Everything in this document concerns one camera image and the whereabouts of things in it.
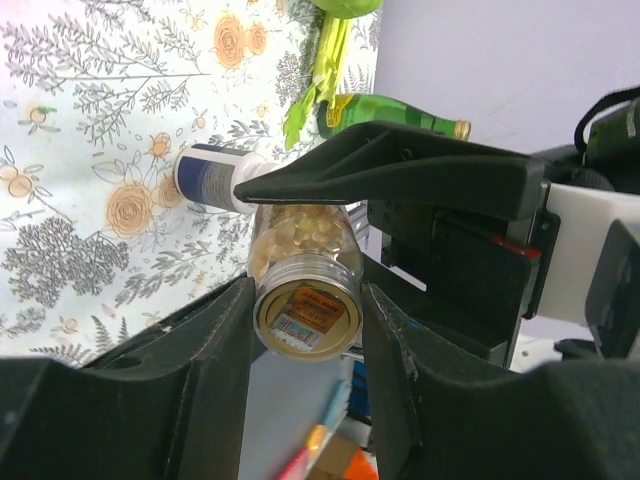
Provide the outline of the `clear bottle of yellow pills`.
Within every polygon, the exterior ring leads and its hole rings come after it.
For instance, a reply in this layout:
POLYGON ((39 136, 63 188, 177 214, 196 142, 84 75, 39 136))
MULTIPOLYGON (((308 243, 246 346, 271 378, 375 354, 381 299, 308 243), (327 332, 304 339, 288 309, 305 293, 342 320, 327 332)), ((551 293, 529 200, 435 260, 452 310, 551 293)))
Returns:
POLYGON ((248 257, 254 330, 269 349, 319 362, 347 351, 362 328, 363 259, 341 205, 261 205, 248 257))

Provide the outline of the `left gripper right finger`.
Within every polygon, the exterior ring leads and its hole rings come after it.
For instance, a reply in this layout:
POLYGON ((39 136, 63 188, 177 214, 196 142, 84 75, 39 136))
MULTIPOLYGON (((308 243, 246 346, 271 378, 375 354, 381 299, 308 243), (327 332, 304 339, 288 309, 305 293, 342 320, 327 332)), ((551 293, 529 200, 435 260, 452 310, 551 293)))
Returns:
POLYGON ((635 479, 639 366, 492 365, 363 291, 364 359, 383 479, 635 479))

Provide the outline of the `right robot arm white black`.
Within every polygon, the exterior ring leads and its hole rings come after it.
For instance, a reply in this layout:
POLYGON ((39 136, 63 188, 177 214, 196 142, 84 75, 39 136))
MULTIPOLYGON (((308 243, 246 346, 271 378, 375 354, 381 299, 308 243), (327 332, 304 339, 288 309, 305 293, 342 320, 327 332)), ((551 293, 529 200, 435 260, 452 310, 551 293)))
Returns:
POLYGON ((521 154, 421 127, 353 125, 240 183, 254 204, 363 201, 383 235, 366 279, 409 316, 495 364, 536 316, 591 332, 567 356, 639 356, 639 92, 601 99, 569 145, 521 154))

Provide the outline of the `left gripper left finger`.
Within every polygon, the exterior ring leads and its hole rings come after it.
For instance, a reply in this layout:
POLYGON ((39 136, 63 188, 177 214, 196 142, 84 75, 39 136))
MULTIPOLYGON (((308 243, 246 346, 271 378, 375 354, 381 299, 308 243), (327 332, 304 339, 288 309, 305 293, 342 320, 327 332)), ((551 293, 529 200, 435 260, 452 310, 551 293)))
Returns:
POLYGON ((234 479, 254 338, 241 277, 87 366, 1 363, 5 479, 234 479))

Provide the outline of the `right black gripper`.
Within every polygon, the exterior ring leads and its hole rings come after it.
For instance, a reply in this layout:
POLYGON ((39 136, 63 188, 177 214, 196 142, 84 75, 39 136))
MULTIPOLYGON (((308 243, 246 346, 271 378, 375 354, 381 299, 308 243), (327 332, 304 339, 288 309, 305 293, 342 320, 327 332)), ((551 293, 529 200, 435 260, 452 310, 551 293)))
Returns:
POLYGON ((543 179, 540 159, 372 121, 234 193, 254 204, 377 200, 367 219, 384 241, 381 260, 365 262, 366 281, 418 324, 509 367, 522 320, 538 311, 560 218, 539 210, 519 246, 505 237, 504 221, 430 205, 522 220, 533 214, 543 179))

